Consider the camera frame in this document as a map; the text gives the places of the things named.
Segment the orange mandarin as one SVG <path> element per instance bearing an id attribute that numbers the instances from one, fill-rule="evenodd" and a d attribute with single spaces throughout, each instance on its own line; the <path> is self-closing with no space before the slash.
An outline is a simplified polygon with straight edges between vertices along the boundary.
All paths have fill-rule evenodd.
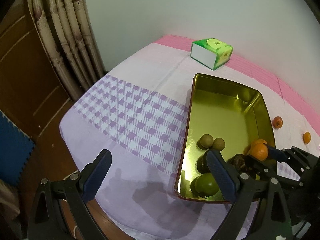
<path id="1" fill-rule="evenodd" d="M 251 143 L 250 148 L 253 148 L 256 144 L 267 144 L 267 142 L 264 139 L 257 139 Z"/>
<path id="2" fill-rule="evenodd" d="M 259 161 L 265 161 L 268 157 L 268 148 L 265 144 L 258 143 L 250 148 L 248 154 L 255 157 Z"/>

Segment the maroon gold toffee tin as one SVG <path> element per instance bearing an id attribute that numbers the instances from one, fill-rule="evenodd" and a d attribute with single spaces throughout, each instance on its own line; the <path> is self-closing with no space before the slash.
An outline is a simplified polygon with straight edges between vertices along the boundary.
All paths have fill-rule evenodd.
<path id="1" fill-rule="evenodd" d="M 262 94 L 251 87 L 220 77 L 196 74 L 193 78 L 185 139 L 174 191 L 183 200 L 225 203 L 220 192 L 206 199 L 192 193 L 190 185 L 200 176 L 197 162 L 205 151 L 200 137 L 222 138 L 224 160 L 243 153 L 248 146 L 264 139 L 276 145 L 270 116 Z"/>

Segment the green tomato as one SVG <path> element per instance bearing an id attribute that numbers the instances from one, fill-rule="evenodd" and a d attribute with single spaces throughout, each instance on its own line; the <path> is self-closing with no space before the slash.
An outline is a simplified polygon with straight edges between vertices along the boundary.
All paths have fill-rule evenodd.
<path id="1" fill-rule="evenodd" d="M 211 173 L 198 176 L 194 188 L 201 197 L 211 197 L 219 191 L 219 186 Z"/>

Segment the dark brown passion fruit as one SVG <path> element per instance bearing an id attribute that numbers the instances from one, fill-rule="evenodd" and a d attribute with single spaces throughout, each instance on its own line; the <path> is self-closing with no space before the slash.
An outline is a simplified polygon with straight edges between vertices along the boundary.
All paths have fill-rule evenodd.
<path id="1" fill-rule="evenodd" d="M 231 159 L 228 160 L 228 163 L 234 166 L 239 173 L 247 172 L 247 167 L 245 164 L 244 157 L 245 156 L 243 154 L 236 154 L 235 156 L 233 156 Z"/>

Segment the small round orange kumquat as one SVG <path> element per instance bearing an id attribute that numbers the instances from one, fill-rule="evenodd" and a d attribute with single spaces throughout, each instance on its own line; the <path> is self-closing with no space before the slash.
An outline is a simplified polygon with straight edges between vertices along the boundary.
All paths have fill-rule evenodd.
<path id="1" fill-rule="evenodd" d="M 310 141 L 311 141 L 311 134 L 310 134 L 310 132 L 305 132 L 305 133 L 303 134 L 303 142 L 304 142 L 304 144 L 309 144 Z"/>

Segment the large dark passion fruit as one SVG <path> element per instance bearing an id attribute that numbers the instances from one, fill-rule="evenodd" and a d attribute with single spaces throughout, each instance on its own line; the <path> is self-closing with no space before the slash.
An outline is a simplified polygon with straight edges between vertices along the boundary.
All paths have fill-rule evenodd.
<path id="1" fill-rule="evenodd" d="M 210 169 L 207 165 L 207 152 L 198 158 L 196 167 L 201 174 L 210 173 Z"/>

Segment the green tissue pack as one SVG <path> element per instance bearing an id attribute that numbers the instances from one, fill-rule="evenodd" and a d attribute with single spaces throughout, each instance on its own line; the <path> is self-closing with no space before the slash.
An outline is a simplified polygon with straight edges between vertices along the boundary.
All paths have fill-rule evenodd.
<path id="1" fill-rule="evenodd" d="M 190 57 L 211 70 L 217 70 L 229 61 L 233 53 L 230 44 L 216 38 L 197 40 L 191 44 Z"/>

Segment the red cherry tomato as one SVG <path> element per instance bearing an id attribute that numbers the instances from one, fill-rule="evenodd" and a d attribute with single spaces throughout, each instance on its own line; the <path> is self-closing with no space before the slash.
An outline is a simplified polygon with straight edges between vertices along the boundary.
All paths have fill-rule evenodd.
<path id="1" fill-rule="evenodd" d="M 280 116 L 276 116 L 273 120 L 272 120 L 272 126 L 275 129 L 280 129 L 283 126 L 283 119 Z"/>

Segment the beige patterned curtain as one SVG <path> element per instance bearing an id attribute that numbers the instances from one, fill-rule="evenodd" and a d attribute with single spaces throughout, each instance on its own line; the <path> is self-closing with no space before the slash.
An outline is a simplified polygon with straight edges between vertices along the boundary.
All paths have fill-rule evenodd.
<path id="1" fill-rule="evenodd" d="M 63 87 L 78 100 L 105 70 L 85 0 L 27 0 L 43 48 Z"/>

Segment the brown wooden door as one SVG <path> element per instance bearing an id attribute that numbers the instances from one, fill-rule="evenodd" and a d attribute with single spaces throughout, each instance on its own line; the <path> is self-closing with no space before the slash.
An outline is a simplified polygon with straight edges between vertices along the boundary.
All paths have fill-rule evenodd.
<path id="1" fill-rule="evenodd" d="M 62 180 L 76 170 L 59 131 L 72 104 L 44 52 L 27 0 L 16 0 L 1 22 L 1 111 L 35 144 L 16 183 L 22 237 L 40 180 Z"/>

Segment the blue foam mat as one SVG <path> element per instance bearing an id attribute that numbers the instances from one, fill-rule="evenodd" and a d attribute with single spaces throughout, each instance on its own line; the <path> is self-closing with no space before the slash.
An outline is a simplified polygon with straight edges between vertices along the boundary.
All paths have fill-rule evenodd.
<path id="1" fill-rule="evenodd" d="M 35 144 L 3 112 L 0 116 L 0 170 L 1 180 L 15 185 Z"/>

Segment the pink purple checkered tablecloth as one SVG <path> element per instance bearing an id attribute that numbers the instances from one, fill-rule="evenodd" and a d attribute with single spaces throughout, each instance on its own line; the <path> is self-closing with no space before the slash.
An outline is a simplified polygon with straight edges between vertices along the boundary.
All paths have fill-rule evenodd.
<path id="1" fill-rule="evenodd" d="M 96 201 L 136 239 L 210 239 L 226 204 L 182 200 L 174 194 L 193 77 L 203 73 L 259 90 L 270 116 L 284 125 L 279 148 L 298 146 L 319 155 L 319 113 L 271 72 L 232 55 L 213 71 L 191 59 L 191 39 L 167 35 L 114 67 L 65 114 L 60 133 L 78 169 L 101 150 L 112 165 Z M 312 141 L 304 146 L 302 135 Z"/>

